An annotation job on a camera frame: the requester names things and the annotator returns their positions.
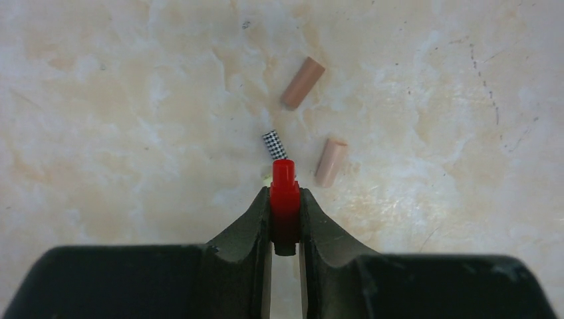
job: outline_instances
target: red peg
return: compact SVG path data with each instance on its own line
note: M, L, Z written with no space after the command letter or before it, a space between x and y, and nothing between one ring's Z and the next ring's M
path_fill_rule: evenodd
M294 162L278 159L272 165L270 208L272 216L272 242L279 256L296 254L295 244L300 239L300 194L295 181Z

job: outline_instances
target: black and white checkered object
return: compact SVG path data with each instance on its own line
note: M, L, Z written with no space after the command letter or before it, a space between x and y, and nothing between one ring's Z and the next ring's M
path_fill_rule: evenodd
M265 141L266 148L268 149L273 161L288 159L284 146L282 146L282 142L280 142L280 138L278 137L276 130L271 130L263 135L263 140Z

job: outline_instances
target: marble surface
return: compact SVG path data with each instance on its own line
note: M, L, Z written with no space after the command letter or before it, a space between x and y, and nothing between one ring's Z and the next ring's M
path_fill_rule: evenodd
M204 242L278 130L324 210L383 252L524 260L564 316L564 2L0 1L0 311L65 244ZM296 111L306 56L327 71ZM335 186L313 173L349 142ZM295 259L272 318L299 318Z

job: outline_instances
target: light pink cylinder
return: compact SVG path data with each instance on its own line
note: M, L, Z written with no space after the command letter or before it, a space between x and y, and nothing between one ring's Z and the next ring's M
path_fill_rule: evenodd
M315 181L321 187L331 187L347 155L347 143L329 138L325 144Z

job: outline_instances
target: tan cylinder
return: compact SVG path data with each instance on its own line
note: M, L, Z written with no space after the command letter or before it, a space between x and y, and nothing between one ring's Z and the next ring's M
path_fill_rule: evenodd
M331 187L333 185L337 173L343 165L348 148L347 143L342 141L332 138L327 140L321 161L319 161L319 167L315 173L315 181L321 187Z
M324 71L325 68L321 64L307 57L284 94L282 94L282 102L291 108L297 108Z

